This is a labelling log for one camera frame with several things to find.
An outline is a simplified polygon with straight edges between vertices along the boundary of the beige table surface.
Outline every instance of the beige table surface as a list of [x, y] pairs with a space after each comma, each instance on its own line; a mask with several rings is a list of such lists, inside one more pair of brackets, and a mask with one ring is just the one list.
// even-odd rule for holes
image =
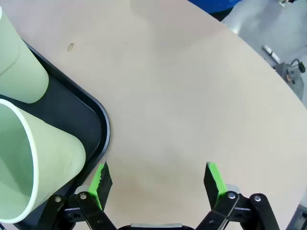
[[117, 227], [196, 227], [210, 210], [202, 181], [214, 161], [243, 195], [266, 194], [285, 229], [307, 181], [307, 112], [236, 34], [185, 0], [0, 5], [106, 108], [114, 185], [105, 211]]

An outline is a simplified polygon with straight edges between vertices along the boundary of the black tray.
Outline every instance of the black tray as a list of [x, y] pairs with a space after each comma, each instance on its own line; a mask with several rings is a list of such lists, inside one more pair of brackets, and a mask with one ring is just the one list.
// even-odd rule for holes
[[[77, 187], [94, 169], [106, 152], [110, 140], [110, 123], [103, 106], [83, 90], [32, 47], [38, 61], [49, 74], [49, 85], [45, 95], [37, 102], [26, 104], [3, 95], [3, 98], [17, 107], [42, 119], [46, 123], [76, 136], [84, 145], [86, 162], [82, 171], [56, 194], [71, 196]], [[35, 229], [46, 203], [43, 203], [26, 219], [16, 223], [20, 230]]]

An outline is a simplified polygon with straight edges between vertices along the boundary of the gray floor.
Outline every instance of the gray floor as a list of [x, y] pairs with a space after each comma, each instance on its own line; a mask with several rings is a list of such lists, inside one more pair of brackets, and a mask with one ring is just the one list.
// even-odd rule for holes
[[[262, 50], [263, 45], [268, 45], [281, 61], [299, 58], [307, 66], [307, 0], [297, 0], [286, 7], [277, 0], [242, 0], [223, 23], [271, 66], [275, 62]], [[307, 73], [303, 80], [307, 87]], [[302, 102], [307, 107], [307, 89]]]

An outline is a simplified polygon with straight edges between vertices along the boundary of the light green paper cup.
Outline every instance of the light green paper cup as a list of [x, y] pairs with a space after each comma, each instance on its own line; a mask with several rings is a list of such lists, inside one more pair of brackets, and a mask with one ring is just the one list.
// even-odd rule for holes
[[0, 99], [0, 222], [23, 220], [84, 163], [75, 136]]
[[0, 7], [0, 94], [34, 103], [46, 92], [49, 77]]

